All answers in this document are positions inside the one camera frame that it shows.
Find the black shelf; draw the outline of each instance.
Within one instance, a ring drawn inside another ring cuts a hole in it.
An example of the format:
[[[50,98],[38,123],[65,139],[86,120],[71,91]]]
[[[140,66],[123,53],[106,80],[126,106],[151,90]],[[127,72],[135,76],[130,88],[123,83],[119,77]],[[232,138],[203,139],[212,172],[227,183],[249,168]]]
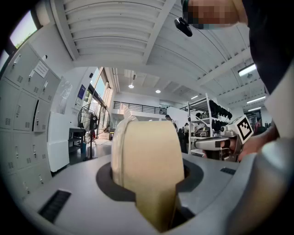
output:
[[[68,148],[68,152],[77,151],[80,148],[81,148],[81,146],[73,145],[73,146],[71,146],[71,147]]]
[[[81,138],[71,138],[71,139],[68,139],[69,142],[75,142],[75,141],[79,141],[79,140],[82,140]]]

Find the locker door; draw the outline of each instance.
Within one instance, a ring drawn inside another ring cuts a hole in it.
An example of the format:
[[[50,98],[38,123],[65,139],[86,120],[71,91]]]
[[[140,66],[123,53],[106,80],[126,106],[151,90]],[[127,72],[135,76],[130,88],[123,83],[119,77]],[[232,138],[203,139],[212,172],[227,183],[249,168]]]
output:
[[[2,79],[0,81],[0,128],[11,129],[19,90]]]
[[[51,103],[59,83],[60,79],[57,78],[51,71],[48,71],[39,97]]]
[[[0,131],[1,171],[5,174],[12,173],[17,168],[12,154],[12,145],[11,132]]]
[[[51,179],[51,171],[48,162],[42,162],[35,167],[35,174],[38,178],[40,185],[45,185]]]
[[[7,177],[7,187],[9,188],[10,194],[18,199],[24,199],[26,191],[22,184],[19,174],[12,174]]]
[[[13,151],[17,168],[28,167],[34,163],[32,150],[32,135],[27,133],[13,133]]]
[[[39,100],[34,121],[35,132],[45,132],[47,130],[50,106],[51,104]]]
[[[7,66],[4,76],[22,87],[24,80],[28,78],[32,69],[36,66],[37,59],[29,45],[22,46]]]
[[[46,134],[34,134],[33,153],[36,154],[37,162],[48,162]]]
[[[21,92],[16,107],[15,130],[32,130],[35,107],[36,99]]]
[[[37,96],[43,84],[44,79],[36,71],[32,70],[30,75],[25,78],[23,88],[29,93]]]
[[[29,167],[19,171],[19,176],[22,181],[23,188],[26,191],[26,195],[31,194],[41,186],[41,182],[37,177],[35,167],[36,166]]]

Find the gray plastic surface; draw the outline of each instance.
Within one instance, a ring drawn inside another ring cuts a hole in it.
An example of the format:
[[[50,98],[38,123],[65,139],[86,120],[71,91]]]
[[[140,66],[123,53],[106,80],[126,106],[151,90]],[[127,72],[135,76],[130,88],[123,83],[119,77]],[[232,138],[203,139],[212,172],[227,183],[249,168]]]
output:
[[[79,163],[61,171],[48,184],[36,190],[24,201],[36,213],[58,190],[72,193],[66,205],[56,218],[59,234],[159,234],[136,209],[133,202],[113,201],[97,186],[98,169],[110,162],[111,155]],[[242,163],[222,162],[183,154],[183,158],[197,164],[204,172],[202,182],[191,193],[180,193],[180,203],[196,216],[166,234],[223,234],[225,220],[237,204],[247,183],[253,161],[246,157]],[[236,173],[221,172],[223,167],[236,169]],[[54,226],[42,223],[47,232]]]

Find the white shelf rack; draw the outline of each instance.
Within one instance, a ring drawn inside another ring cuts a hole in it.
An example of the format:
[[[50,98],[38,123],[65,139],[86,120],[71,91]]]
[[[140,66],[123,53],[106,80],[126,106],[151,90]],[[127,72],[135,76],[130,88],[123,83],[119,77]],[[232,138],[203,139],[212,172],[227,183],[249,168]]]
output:
[[[211,110],[210,110],[209,101],[210,101],[210,98],[207,96],[207,93],[205,93],[204,98],[197,100],[193,103],[188,103],[188,117],[189,117],[189,119],[191,119],[191,115],[190,115],[191,109],[209,113],[209,118],[200,119],[200,118],[196,117],[195,120],[190,121],[190,125],[189,125],[189,151],[188,151],[189,154],[191,154],[191,152],[195,152],[197,154],[203,155],[202,150],[199,150],[199,149],[191,150],[191,141],[194,142],[195,140],[200,140],[200,139],[206,138],[206,137],[193,137],[193,136],[191,137],[191,124],[192,123],[204,123],[206,126],[210,127],[210,137],[213,137],[214,133],[213,133],[213,130],[211,127],[212,121],[213,120],[222,121],[218,118],[211,117]]]

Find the locker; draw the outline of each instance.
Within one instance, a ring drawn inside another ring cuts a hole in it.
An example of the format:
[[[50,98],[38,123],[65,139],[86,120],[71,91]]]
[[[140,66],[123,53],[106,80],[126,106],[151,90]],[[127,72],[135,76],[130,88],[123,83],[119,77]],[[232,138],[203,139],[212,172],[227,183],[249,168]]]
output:
[[[46,134],[33,135],[33,153],[36,156],[37,162],[48,162]]]
[[[0,131],[1,171],[4,174],[13,173],[17,166],[12,154],[12,133]]]
[[[15,56],[8,64],[4,76],[16,85],[22,87],[32,69],[36,66],[37,60],[38,57],[29,45],[24,45],[16,52]]]
[[[13,156],[18,169],[31,166],[37,162],[32,150],[32,135],[13,133]]]
[[[33,117],[36,107],[36,99],[24,92],[20,93],[17,102],[14,126],[15,130],[30,131],[33,129]]]
[[[44,79],[36,71],[32,70],[29,76],[24,79],[23,89],[37,96],[43,84]]]
[[[48,71],[39,97],[49,103],[52,103],[59,83],[60,79],[57,78],[51,71]]]
[[[11,129],[19,90],[4,79],[0,81],[0,128]]]
[[[37,164],[35,166],[35,174],[39,180],[39,185],[48,183],[52,179],[48,161]]]
[[[25,188],[22,184],[22,180],[19,174],[15,173],[9,175],[6,180],[7,188],[9,189],[10,194],[12,197],[17,199],[24,199],[26,196]]]
[[[19,177],[21,179],[26,195],[31,194],[41,186],[41,182],[36,173],[35,166],[19,171]]]
[[[47,130],[50,106],[51,104],[43,100],[39,100],[34,120],[35,132],[45,132]]]

